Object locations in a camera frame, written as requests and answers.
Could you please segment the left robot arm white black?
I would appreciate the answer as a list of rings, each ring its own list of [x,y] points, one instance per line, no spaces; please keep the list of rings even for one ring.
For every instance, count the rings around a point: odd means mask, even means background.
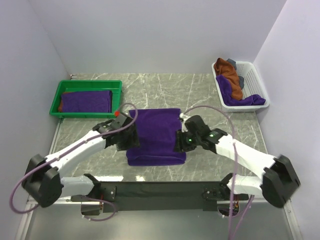
[[[95,125],[86,135],[45,157],[31,158],[21,186],[43,207],[51,206],[61,197],[84,196],[89,201],[101,199],[101,182],[91,174],[68,177],[68,173],[91,155],[115,145],[118,151],[139,146],[133,118],[119,113],[115,119]]]

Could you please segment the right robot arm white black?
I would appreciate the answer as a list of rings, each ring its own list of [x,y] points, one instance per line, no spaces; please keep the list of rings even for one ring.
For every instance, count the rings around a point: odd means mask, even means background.
[[[210,129],[199,115],[180,114],[181,129],[176,131],[174,151],[190,152],[197,147],[227,157],[250,170],[252,176],[232,174],[221,181],[220,194],[226,200],[236,195],[263,197],[276,208],[282,208],[300,187],[301,182],[284,155],[275,157],[260,152],[226,133]]]

